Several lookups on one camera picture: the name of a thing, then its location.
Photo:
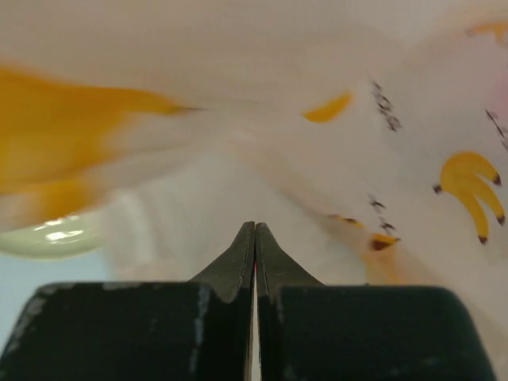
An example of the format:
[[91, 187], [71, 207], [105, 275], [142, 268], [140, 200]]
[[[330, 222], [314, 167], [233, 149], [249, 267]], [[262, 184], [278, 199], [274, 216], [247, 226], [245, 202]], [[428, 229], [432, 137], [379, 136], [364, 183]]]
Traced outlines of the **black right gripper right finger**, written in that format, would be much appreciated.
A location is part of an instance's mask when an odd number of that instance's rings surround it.
[[264, 380], [493, 380], [471, 315], [442, 287], [326, 286], [256, 226]]

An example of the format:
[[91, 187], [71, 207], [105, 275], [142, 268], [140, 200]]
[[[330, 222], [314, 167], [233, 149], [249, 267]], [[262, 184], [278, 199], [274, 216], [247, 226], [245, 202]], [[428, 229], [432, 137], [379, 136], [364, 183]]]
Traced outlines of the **translucent banana-print plastic bag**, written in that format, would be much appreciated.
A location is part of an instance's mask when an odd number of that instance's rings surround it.
[[394, 94], [418, 74], [438, 114], [412, 148], [458, 136], [477, 96], [456, 82], [466, 45], [503, 56], [504, 1], [4, 1], [1, 4], [1, 228], [102, 203], [213, 144], [234, 152], [320, 219], [375, 232], [372, 187], [418, 258], [462, 287], [507, 285], [506, 230], [489, 248], [465, 212], [422, 184], [438, 165], [400, 163], [369, 81]]

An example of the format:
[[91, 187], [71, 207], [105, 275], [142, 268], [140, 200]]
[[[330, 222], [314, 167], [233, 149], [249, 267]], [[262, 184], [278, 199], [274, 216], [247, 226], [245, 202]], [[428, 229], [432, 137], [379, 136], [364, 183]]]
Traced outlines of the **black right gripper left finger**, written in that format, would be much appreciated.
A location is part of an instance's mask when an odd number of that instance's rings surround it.
[[248, 380], [255, 226], [186, 282], [50, 283], [20, 313], [4, 380]]

